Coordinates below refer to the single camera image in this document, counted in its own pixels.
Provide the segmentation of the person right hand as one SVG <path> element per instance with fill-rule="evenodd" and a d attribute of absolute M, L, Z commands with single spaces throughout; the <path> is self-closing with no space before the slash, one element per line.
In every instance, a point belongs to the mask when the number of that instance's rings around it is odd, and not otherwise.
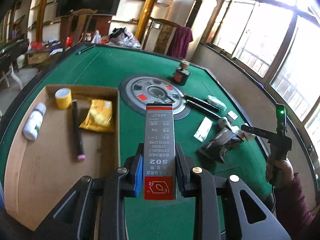
<path fill-rule="evenodd" d="M 273 160 L 268 158 L 266 164 L 266 181 L 280 189 L 288 186 L 294 179 L 293 167 L 288 159 Z"/>

